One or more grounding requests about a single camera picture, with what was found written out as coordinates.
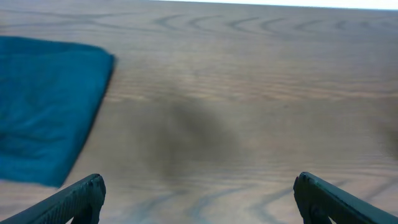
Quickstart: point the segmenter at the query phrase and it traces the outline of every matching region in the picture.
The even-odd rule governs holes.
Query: fabric
[[[0,37],[0,178],[61,186],[112,68],[97,47]]]

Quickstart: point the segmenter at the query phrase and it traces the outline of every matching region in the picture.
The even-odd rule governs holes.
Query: wooden surface
[[[398,13],[154,1],[0,2],[0,35],[118,64],[67,185],[101,223],[300,223],[301,171],[398,215]],[[0,184],[0,219],[56,190]]]

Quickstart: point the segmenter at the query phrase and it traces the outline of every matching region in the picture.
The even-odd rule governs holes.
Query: wood grain pattern
[[[398,13],[187,2],[2,1],[0,35],[118,57],[66,185],[101,223],[298,223],[309,171],[398,215]],[[0,183],[0,220],[56,189]]]

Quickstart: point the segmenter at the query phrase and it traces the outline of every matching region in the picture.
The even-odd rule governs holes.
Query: teal cloth
[[[114,58],[83,44],[0,37],[0,178],[59,187],[90,132]]]

